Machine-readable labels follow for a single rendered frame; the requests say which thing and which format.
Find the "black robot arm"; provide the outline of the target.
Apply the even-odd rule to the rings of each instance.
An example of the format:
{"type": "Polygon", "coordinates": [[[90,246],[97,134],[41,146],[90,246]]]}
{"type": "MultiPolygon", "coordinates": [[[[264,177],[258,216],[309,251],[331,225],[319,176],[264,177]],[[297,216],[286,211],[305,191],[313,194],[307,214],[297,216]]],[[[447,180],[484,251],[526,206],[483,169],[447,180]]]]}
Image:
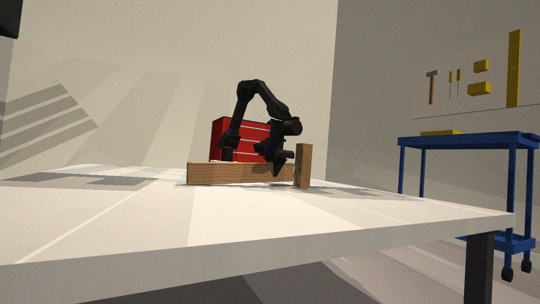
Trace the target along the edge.
{"type": "MultiPolygon", "coordinates": [[[[264,81],[259,79],[240,81],[237,87],[237,105],[233,113],[229,128],[224,131],[221,140],[218,142],[218,149],[221,149],[221,160],[232,161],[233,150],[238,148],[241,136],[239,134],[240,125],[243,120],[244,113],[248,102],[254,98],[255,94],[259,94],[267,105],[269,116],[277,119],[270,119],[270,135],[278,136],[299,136],[302,133],[302,123],[297,116],[291,116],[289,107],[279,101],[264,81]],[[282,121],[281,121],[282,120],[282,121]],[[231,147],[231,148],[228,148],[231,147]]],[[[265,150],[274,150],[272,137],[268,140],[260,141],[253,144],[255,152],[265,150]]]]}

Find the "wooden bed post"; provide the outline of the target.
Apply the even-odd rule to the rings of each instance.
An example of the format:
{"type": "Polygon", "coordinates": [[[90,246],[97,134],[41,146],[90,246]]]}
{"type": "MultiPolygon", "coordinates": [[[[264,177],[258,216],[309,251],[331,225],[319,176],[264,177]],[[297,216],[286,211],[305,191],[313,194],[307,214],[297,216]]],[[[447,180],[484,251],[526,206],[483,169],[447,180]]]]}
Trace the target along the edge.
{"type": "Polygon", "coordinates": [[[297,169],[294,170],[296,179],[293,186],[297,188],[309,188],[312,168],[313,144],[296,144],[295,163],[297,169]]]}

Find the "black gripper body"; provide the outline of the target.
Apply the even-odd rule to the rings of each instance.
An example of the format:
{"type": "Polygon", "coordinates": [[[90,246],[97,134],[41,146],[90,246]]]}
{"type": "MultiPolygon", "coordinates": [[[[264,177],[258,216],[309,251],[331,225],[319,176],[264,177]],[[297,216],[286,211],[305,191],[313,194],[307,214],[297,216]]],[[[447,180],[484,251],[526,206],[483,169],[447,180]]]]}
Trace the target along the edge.
{"type": "MultiPolygon", "coordinates": [[[[286,140],[284,139],[284,136],[278,136],[278,135],[270,135],[273,140],[274,144],[274,150],[265,150],[262,152],[259,152],[258,156],[264,156],[268,158],[294,158],[294,152],[289,150],[283,150],[284,142],[286,140]]],[[[268,137],[268,140],[270,139],[268,137]]]]}

